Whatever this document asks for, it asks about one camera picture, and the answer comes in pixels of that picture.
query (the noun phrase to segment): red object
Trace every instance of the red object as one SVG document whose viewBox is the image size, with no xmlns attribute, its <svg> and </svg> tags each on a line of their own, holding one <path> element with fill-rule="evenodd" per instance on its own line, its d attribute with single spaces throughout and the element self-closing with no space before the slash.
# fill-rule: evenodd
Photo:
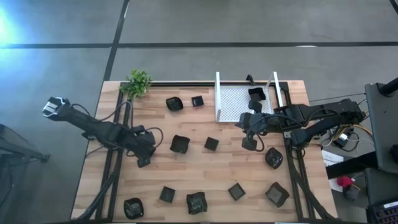
<svg viewBox="0 0 398 224">
<path fill-rule="evenodd" d="M 352 185 L 353 183 L 354 182 L 351 180 L 351 178 L 347 176 L 337 178 L 337 184 L 342 186 L 343 188 Z"/>
</svg>

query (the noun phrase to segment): black cable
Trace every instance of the black cable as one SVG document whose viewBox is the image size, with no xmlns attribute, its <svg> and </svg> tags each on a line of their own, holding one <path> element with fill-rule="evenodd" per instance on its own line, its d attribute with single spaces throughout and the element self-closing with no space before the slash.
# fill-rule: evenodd
<svg viewBox="0 0 398 224">
<path fill-rule="evenodd" d="M 36 161 L 40 161 L 40 159 L 34 159 L 32 161 L 23 162 L 23 163 L 20 163 L 20 164 L 13 164 L 13 165 L 9 165 L 8 167 L 20 166 L 20 165 L 24 165 L 24 164 L 31 163 L 31 162 L 36 162 Z"/>
<path fill-rule="evenodd" d="M 293 121 L 294 123 L 296 123 L 296 124 L 301 126 L 300 122 L 298 122 L 296 119 L 288 117 L 288 116 L 285 116 L 285 115 L 281 115 L 281 114 L 271 114 L 271 115 L 266 116 L 265 118 L 271 118 L 271 117 L 274 117 L 274 116 L 277 116 L 277 117 L 280 117 L 280 118 L 289 119 L 289 120 Z"/>
<path fill-rule="evenodd" d="M 90 115 L 90 112 L 88 112 L 88 110 L 87 110 L 84 106 L 82 106 L 82 105 L 80 105 L 80 104 L 78 104 L 78 103 L 74 103 L 74 104 L 70 105 L 70 107 L 73 108 L 73 109 L 74 109 L 74 106 L 80 107 L 81 109 L 83 109 L 84 111 L 86 111 L 86 113 L 87 113 L 88 116 L 91 116 L 91 115 Z"/>
<path fill-rule="evenodd" d="M 350 95 L 344 95 L 344 96 L 324 98 L 324 99 L 319 99 L 319 100 L 310 100 L 309 102 L 316 102 L 316 101 L 321 101 L 321 100 L 331 100 L 331 99 L 342 98 L 342 97 L 346 97 L 346 96 L 357 96 L 357 95 L 364 95 L 364 94 L 365 93 L 356 93 L 356 94 L 350 94 Z"/>
<path fill-rule="evenodd" d="M 13 184 L 13 181 L 12 181 L 12 174 L 11 174 L 10 166 L 8 166 L 8 174 L 9 174 L 10 187 L 8 188 L 8 191 L 7 191 L 6 195 L 4 196 L 4 198 L 3 198 L 3 199 L 1 200 L 1 202 L 0 202 L 0 209 L 1 209 L 1 207 L 3 206 L 4 202 L 6 201 L 6 199 L 8 198 L 8 195 L 10 194 L 10 192 L 11 192 L 11 190 L 12 190 L 12 186 L 14 185 L 14 184 Z"/>
<path fill-rule="evenodd" d="M 102 119 L 97 120 L 97 122 L 101 122 L 101 121 L 104 121 L 104 120 L 110 118 L 112 115 L 114 115 L 114 114 L 117 112 L 118 109 L 120 109 L 120 108 L 121 108 L 123 105 L 125 105 L 125 104 L 129 104 L 129 105 L 130 105 L 130 108 L 132 108 L 132 105 L 131 105 L 130 102 L 128 102 L 128 101 L 123 102 L 123 103 L 121 103 L 119 106 L 117 106 L 116 109 L 115 109 L 111 114 L 109 114 L 109 115 L 108 115 L 107 117 L 105 117 L 105 118 L 102 118 Z"/>
<path fill-rule="evenodd" d="M 96 148 L 96 149 L 92 150 L 91 152 L 89 152 L 89 153 L 86 154 L 86 157 L 85 157 L 85 158 L 87 158 L 88 155 L 90 155 L 91 153 L 96 152 L 96 151 L 98 151 L 98 150 L 100 150 L 100 149 L 102 149 L 102 148 L 104 148 L 104 146 L 101 146 L 101 147 L 99 147 L 99 148 Z"/>
<path fill-rule="evenodd" d="M 256 152 L 262 152 L 265 148 L 266 148 L 266 146 L 265 146 L 265 144 L 264 144 L 264 141 L 262 141 L 262 138 L 260 137 L 260 135 L 258 134 L 258 133 L 256 133 L 256 135 L 257 135 L 257 137 L 260 139 L 260 142 L 261 142 L 261 149 L 255 149 L 255 151 Z"/>
<path fill-rule="evenodd" d="M 154 146 L 155 149 L 156 149 L 163 142 L 163 131 L 160 128 L 158 128 L 158 127 L 148 128 L 146 131 L 153 130 L 153 129 L 159 130 L 160 134 L 161 134 L 160 142 L 158 143 L 158 145 Z"/>
<path fill-rule="evenodd" d="M 311 122 L 312 118 L 313 118 L 317 113 L 322 112 L 322 111 L 325 111 L 325 109 L 319 109 L 319 110 L 316 110 L 316 111 L 312 112 L 312 113 L 310 114 L 310 116 L 308 116 L 307 120 L 305 121 L 305 125 L 304 125 L 304 126 L 307 126 L 307 125 Z"/>
<path fill-rule="evenodd" d="M 304 148 L 301 148 L 301 149 L 299 149 L 299 148 L 293 148 L 292 152 L 293 152 L 293 151 L 295 151 L 296 154 L 297 154 L 299 151 L 300 151 L 300 153 L 303 151 L 303 152 L 304 152 L 304 153 L 302 154 L 302 157 L 303 157 L 303 158 L 304 158 L 305 153 L 306 153 Z"/>
<path fill-rule="evenodd" d="M 133 104 L 133 102 L 132 102 L 132 100 L 130 100 L 130 109 L 131 109 L 130 128 L 131 129 L 132 129 L 132 116 L 134 115 L 134 112 L 133 112 L 134 108 L 133 108 L 132 104 Z"/>
<path fill-rule="evenodd" d="M 367 99 L 360 101 L 360 102 L 358 103 L 358 105 L 360 105 L 361 103 L 365 102 L 366 100 L 367 100 Z"/>
<path fill-rule="evenodd" d="M 153 130 L 153 129 L 159 130 L 159 131 L 160 131 L 160 134 L 161 134 L 160 142 L 159 142 L 156 146 L 154 146 L 154 148 L 156 149 L 157 147 L 160 146 L 160 144 L 162 144 L 164 135 L 163 135 L 163 131 L 162 131 L 160 128 L 158 128 L 158 127 L 148 128 L 148 129 L 145 130 L 145 131 L 149 131 L 149 130 Z M 129 152 L 130 152 L 130 151 L 126 151 L 126 156 L 128 156 L 128 157 L 134 157 L 134 156 L 136 156 L 135 154 L 129 154 Z"/>
</svg>

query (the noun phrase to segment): yellow wire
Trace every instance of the yellow wire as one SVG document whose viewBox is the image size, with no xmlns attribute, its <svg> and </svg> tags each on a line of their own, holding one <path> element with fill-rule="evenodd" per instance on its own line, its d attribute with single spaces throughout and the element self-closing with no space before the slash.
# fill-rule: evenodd
<svg viewBox="0 0 398 224">
<path fill-rule="evenodd" d="M 364 128 L 363 126 L 358 125 L 358 124 L 354 124 L 353 126 L 354 126 L 355 128 L 360 128 L 360 129 L 366 131 L 366 132 L 367 132 L 368 134 L 370 134 L 371 136 L 373 136 L 373 133 L 372 133 L 371 131 L 369 131 L 367 128 Z"/>
<path fill-rule="evenodd" d="M 333 138 L 333 140 L 338 139 L 338 138 L 340 137 L 340 135 L 341 135 L 342 133 L 344 133 L 344 131 L 345 131 L 346 129 L 347 129 L 347 128 L 343 128 L 338 134 L 335 135 L 335 137 Z"/>
</svg>

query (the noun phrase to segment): black stand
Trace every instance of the black stand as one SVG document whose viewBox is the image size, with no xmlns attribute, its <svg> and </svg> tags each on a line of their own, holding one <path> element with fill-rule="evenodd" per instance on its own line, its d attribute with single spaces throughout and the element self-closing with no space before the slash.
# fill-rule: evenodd
<svg viewBox="0 0 398 224">
<path fill-rule="evenodd" d="M 24 141 L 17 133 L 0 124 L 0 150 L 13 154 L 20 154 L 36 158 L 42 162 L 47 162 L 50 158 L 49 154 L 42 154 L 28 147 L 24 147 L 18 142 Z"/>
<path fill-rule="evenodd" d="M 357 158 L 328 166 L 326 167 L 326 172 L 328 173 L 328 178 L 333 179 L 342 175 L 361 172 L 366 168 L 378 168 L 376 152 L 369 152 Z"/>
</svg>

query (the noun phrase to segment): wooden table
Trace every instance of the wooden table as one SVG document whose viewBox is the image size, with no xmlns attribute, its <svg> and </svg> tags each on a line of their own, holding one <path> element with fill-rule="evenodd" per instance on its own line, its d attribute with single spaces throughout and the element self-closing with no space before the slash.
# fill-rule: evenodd
<svg viewBox="0 0 398 224">
<path fill-rule="evenodd" d="M 292 103 L 308 104 L 303 81 L 288 81 Z M 120 82 L 105 82 L 101 91 L 97 118 L 104 118 L 114 111 Z M 205 105 L 193 108 L 191 97 L 203 96 Z M 165 99 L 177 96 L 184 109 L 170 112 Z M 151 164 L 139 169 L 135 157 L 123 157 L 114 211 L 114 222 L 126 222 L 123 202 L 138 197 L 145 209 L 144 217 L 135 222 L 293 222 L 297 221 L 286 160 L 273 170 L 264 161 L 264 152 L 247 151 L 241 147 L 244 137 L 233 123 L 216 123 L 213 87 L 151 87 L 146 96 L 134 102 L 134 125 L 146 128 L 160 127 L 164 141 L 152 156 Z M 158 141 L 160 134 L 154 130 Z M 191 139 L 185 155 L 170 150 L 175 134 Z M 203 146 L 207 137 L 220 140 L 216 152 Z M 266 149 L 275 147 L 285 156 L 281 134 L 263 137 Z M 96 149 L 98 142 L 91 142 L 88 152 Z M 72 218 L 78 217 L 92 202 L 100 189 L 106 150 L 91 154 L 84 163 L 80 184 L 73 207 Z M 304 157 L 310 188 L 326 210 L 336 217 L 336 208 L 326 175 L 321 150 L 317 146 L 307 148 Z M 228 189 L 239 182 L 246 191 L 238 201 Z M 287 189 L 290 197 L 277 208 L 266 199 L 264 193 L 274 182 Z M 173 203 L 159 200 L 163 186 L 176 190 Z M 189 215 L 186 195 L 203 191 L 208 211 Z M 104 216 L 108 211 L 110 190 L 104 203 Z M 300 191 L 303 210 L 306 212 L 303 193 Z"/>
</svg>

